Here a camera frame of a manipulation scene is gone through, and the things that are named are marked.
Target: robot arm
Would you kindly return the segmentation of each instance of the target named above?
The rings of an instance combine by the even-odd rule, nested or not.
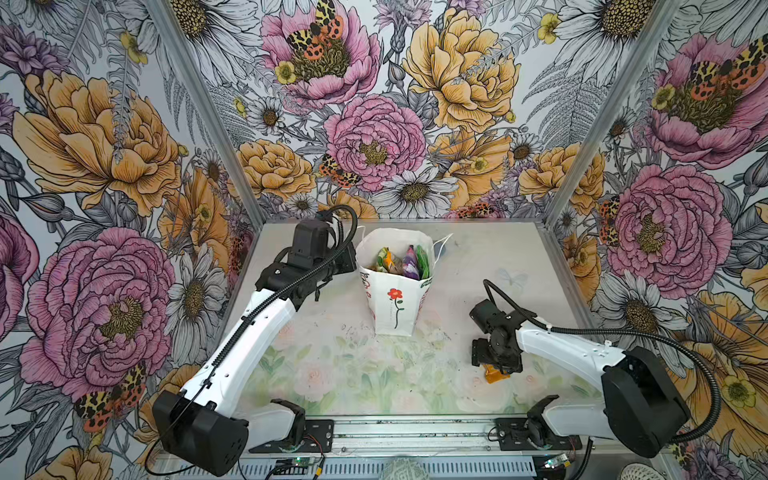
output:
[[[653,458],[690,419],[690,410],[660,364],[646,349],[624,351],[581,336],[542,329],[546,320],[527,310],[507,314],[483,300],[470,317],[490,340],[472,343],[472,363],[502,373],[521,372],[521,353],[534,353],[579,375],[602,395],[596,399],[549,396],[528,413],[530,440],[545,447],[555,436],[616,439]]]
[[[338,246],[329,247],[330,237],[336,237],[327,223],[333,209],[347,210],[353,222],[344,240],[339,223]],[[253,369],[305,298],[314,293],[318,300],[333,275],[356,269],[351,244],[357,224],[354,210],[341,205],[320,215],[324,220],[302,220],[296,226],[293,245],[261,273],[248,307],[206,364],[178,394],[165,391],[158,396],[152,412],[162,432],[158,441],[167,452],[221,476],[246,447],[273,440],[301,443],[304,412],[290,402],[273,400],[249,412],[250,424],[232,416]]]

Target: pink peony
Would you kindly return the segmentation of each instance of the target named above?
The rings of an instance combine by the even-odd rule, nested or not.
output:
[[[349,65],[344,75],[325,74],[311,78],[309,82],[297,80],[286,84],[285,88],[293,100],[304,109],[347,102],[358,93],[370,91],[379,74],[381,47],[377,35],[368,36],[354,8],[348,14],[338,0],[334,4],[336,15],[343,20],[342,44],[349,56]],[[294,62],[295,52],[286,38],[295,31],[308,30],[314,21],[314,6],[306,14],[296,10],[293,17],[282,10],[279,16],[265,16],[261,25],[262,49],[267,52],[267,55],[262,55],[264,64],[275,68],[281,61]],[[296,110],[290,103],[286,104],[286,108]]]
[[[33,239],[10,215],[0,212],[0,340],[16,324],[24,303],[24,284],[40,263]]]
[[[170,351],[163,328],[175,280],[157,244],[128,228],[54,253],[29,289],[36,336],[22,350],[22,378],[77,399],[111,390],[140,362],[154,373]]]
[[[717,169],[733,163],[768,134],[768,75],[744,90],[727,84],[705,101],[691,97],[691,65],[700,61],[722,65],[747,47],[746,43],[737,47],[730,44],[730,39],[718,44],[715,35],[707,40],[696,34],[667,63],[668,71],[659,72],[645,128],[654,151]]]
[[[424,161],[426,139],[419,116],[381,95],[355,98],[341,115],[331,115],[325,128],[328,154],[343,170],[362,177],[361,190],[381,190],[383,181],[417,170]]]
[[[710,175],[692,165],[643,167],[619,196],[619,246],[608,249],[608,262],[655,283],[664,298],[695,293],[728,256],[733,232],[722,213]]]

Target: yellow peony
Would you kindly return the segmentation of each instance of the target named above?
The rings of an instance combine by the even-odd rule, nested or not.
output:
[[[425,23],[413,34],[402,66],[416,79],[411,89],[417,93],[431,91],[438,100],[439,127],[465,127],[483,132],[509,111],[520,64],[510,52],[500,61],[490,62],[487,54],[498,49],[498,34],[481,30],[480,21],[466,10],[445,13],[442,32]],[[480,65],[480,72],[467,70]]]
[[[560,188],[580,147],[581,144],[576,143],[536,155],[533,159],[536,168],[528,168],[520,174],[520,194],[542,197]],[[571,203],[580,215],[589,214],[603,196],[604,169],[605,155],[598,153],[592,158],[592,163],[571,196]]]
[[[148,217],[163,197],[181,186],[179,148],[160,115],[149,102],[134,96],[131,122],[123,142],[122,160],[113,158],[114,136],[111,99],[103,78],[88,86],[66,72],[58,77],[46,71],[43,78],[30,74],[27,90],[43,104],[46,115],[16,112],[13,139],[41,178],[35,183],[44,192],[84,192],[83,208],[101,201],[107,189],[121,191]]]
[[[763,455],[768,445],[768,325],[731,292],[700,291],[690,312],[697,323],[709,325],[680,344],[698,353],[715,375],[723,394],[723,409],[709,437],[721,442],[732,432],[730,449],[737,455]],[[696,369],[685,378],[668,372],[688,404],[692,423],[699,425],[710,411],[710,389]]]
[[[349,205],[355,211],[357,217],[360,220],[376,220],[379,218],[379,214],[376,213],[376,209],[373,208],[373,205],[368,203],[368,200],[363,197],[353,197],[345,191],[340,191],[336,194],[335,197],[329,196],[328,204],[318,204],[317,210],[322,212],[323,210],[328,210],[329,208],[336,205]],[[343,219],[350,218],[349,214],[344,210],[337,210],[336,215]]]
[[[589,304],[598,291],[600,283],[600,257],[598,257],[598,239],[594,237],[576,237],[573,233],[563,242],[563,254],[576,279],[578,289],[584,301]]]
[[[291,195],[303,194],[315,187],[312,164],[285,144],[267,140],[247,142],[237,150],[237,160],[256,198],[268,193],[288,200]],[[227,189],[239,198],[231,179]]]
[[[110,480],[111,465],[112,454],[98,447],[87,452],[80,447],[67,447],[27,480]]]
[[[160,381],[160,385],[157,386],[157,391],[147,400],[139,409],[139,418],[144,420],[144,425],[141,425],[135,432],[134,438],[141,443],[149,445],[139,458],[136,459],[136,463],[143,465],[147,461],[147,454],[151,448],[151,444],[157,440],[160,434],[157,432],[157,422],[154,420],[154,414],[152,413],[152,407],[157,401],[157,397],[162,392],[179,393],[184,383],[187,383],[197,371],[200,370],[199,365],[182,365],[177,369],[173,369]],[[157,455],[157,449],[153,452],[153,457]]]
[[[184,193],[168,197],[157,219],[157,231],[161,246],[171,253],[198,253],[207,244],[226,273],[230,264],[229,230],[224,219],[227,211],[214,188],[214,181],[195,168],[192,181],[184,185]]]
[[[451,192],[451,210],[474,204],[491,191],[491,183],[502,182],[511,141],[509,136],[494,139],[492,135],[475,139],[471,131],[463,128],[435,139],[430,153],[452,161],[445,177],[458,178],[458,189]]]

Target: orange object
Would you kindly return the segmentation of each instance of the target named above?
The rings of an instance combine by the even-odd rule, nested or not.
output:
[[[509,374],[501,373],[494,367],[493,365],[489,365],[487,363],[484,363],[483,366],[485,367],[485,381],[488,383],[494,383],[498,382],[499,380],[508,379]]]

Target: metal frame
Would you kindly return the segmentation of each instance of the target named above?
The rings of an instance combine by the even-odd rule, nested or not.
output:
[[[565,180],[555,194],[554,201],[549,205],[545,221],[549,229],[554,227],[558,216],[568,205],[581,177],[584,176],[592,158],[597,154],[605,132],[611,128],[615,118],[619,115],[622,102],[640,77],[650,54],[658,48],[661,36],[669,28],[682,3],[683,0],[656,2],[632,52],[627,55],[627,64],[617,73],[616,81],[600,106],[597,119],[587,132],[587,137],[581,142],[581,148],[576,154],[571,169],[565,175]]]
[[[307,417],[332,419],[333,449],[326,452],[328,458],[391,458],[411,456],[421,458],[505,458],[517,456],[530,458],[537,455],[559,455],[567,450],[538,450],[530,446],[515,452],[503,452],[498,442],[488,440],[488,433],[498,417],[524,418],[525,415],[338,415]],[[680,478],[680,469],[669,449],[665,449],[650,461],[632,454],[621,443],[613,440],[594,439],[593,455],[621,455],[635,457],[639,462],[652,466],[667,474],[668,478]],[[293,456],[280,454],[244,453],[244,460],[250,458],[272,459]],[[302,453],[301,457],[319,457],[318,454]],[[155,466],[169,471],[186,465],[178,458],[163,454]]]
[[[541,242],[544,244],[544,250],[547,252],[547,257],[549,257],[549,262],[552,264],[558,280],[560,280],[560,286],[563,289],[571,312],[574,314],[576,324],[579,328],[583,329],[597,328],[597,325],[594,324],[594,317],[589,310],[589,306],[584,302],[584,297],[581,296],[576,278],[568,266],[562,247],[554,237],[554,233],[541,222],[536,227],[541,237]]]
[[[240,167],[240,162],[235,157],[232,140],[224,129],[224,123],[221,117],[219,117],[214,100],[210,97],[210,93],[205,86],[203,75],[196,67],[197,63],[186,45],[186,37],[179,26],[170,2],[167,0],[152,0],[145,2],[145,4],[157,28],[157,33],[160,34],[163,41],[162,48],[166,49],[168,58],[174,65],[178,81],[182,82],[190,93],[197,113],[203,119],[211,139],[216,144],[221,160],[232,177],[232,183],[237,192],[240,193],[240,199],[243,201],[243,206],[248,213],[251,223],[257,232],[261,231],[266,217],[261,207],[259,207],[256,198],[251,194],[250,183]]]

